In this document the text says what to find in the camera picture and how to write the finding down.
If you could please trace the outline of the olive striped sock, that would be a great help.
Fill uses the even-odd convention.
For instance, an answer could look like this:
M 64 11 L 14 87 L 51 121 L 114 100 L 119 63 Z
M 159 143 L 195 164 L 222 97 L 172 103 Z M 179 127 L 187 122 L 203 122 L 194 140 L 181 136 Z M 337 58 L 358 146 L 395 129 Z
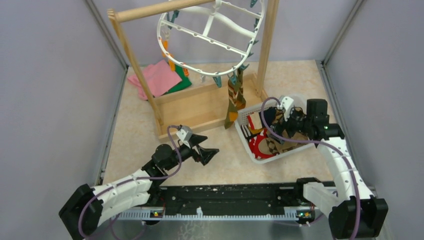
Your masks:
M 224 121 L 225 129 L 229 129 L 234 124 L 234 121 L 238 117 L 238 110 L 237 110 L 238 91 L 236 89 L 236 86 L 232 83 L 231 80 L 228 80 L 227 86 L 228 86 L 228 107 L 227 107 L 226 118 Z
M 234 96 L 235 96 L 235 106 L 237 110 L 244 109 L 246 107 L 246 99 L 244 97 L 244 87 L 243 87 L 243 77 L 244 71 L 240 68 L 236 73 L 236 81 L 234 85 Z

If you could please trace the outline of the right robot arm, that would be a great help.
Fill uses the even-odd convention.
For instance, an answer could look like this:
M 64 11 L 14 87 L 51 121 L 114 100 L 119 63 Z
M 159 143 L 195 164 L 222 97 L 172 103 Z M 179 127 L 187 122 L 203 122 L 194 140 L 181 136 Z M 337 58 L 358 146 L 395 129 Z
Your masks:
M 295 142 L 294 134 L 304 134 L 301 143 L 314 144 L 325 158 L 336 192 L 331 193 L 318 180 L 307 180 L 293 192 L 299 206 L 312 203 L 327 217 L 335 239 L 376 238 L 380 235 L 389 207 L 363 181 L 347 148 L 346 137 L 337 123 L 330 123 L 328 102 L 308 99 L 306 110 L 294 99 L 282 96 L 276 100 L 282 118 L 269 127 L 271 135 L 281 142 Z

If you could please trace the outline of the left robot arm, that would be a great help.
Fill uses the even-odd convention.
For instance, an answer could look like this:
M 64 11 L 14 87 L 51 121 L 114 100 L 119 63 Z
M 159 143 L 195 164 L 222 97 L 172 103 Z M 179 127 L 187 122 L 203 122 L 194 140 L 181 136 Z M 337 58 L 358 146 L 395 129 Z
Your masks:
M 161 194 L 155 189 L 176 174 L 168 174 L 168 170 L 179 171 L 190 158 L 205 166 L 219 153 L 218 148 L 200 145 L 207 136 L 194 133 L 188 136 L 181 145 L 159 145 L 142 168 L 126 177 L 103 185 L 80 185 L 58 213 L 71 238 L 84 240 L 94 236 L 103 222 L 132 207 L 156 206 Z

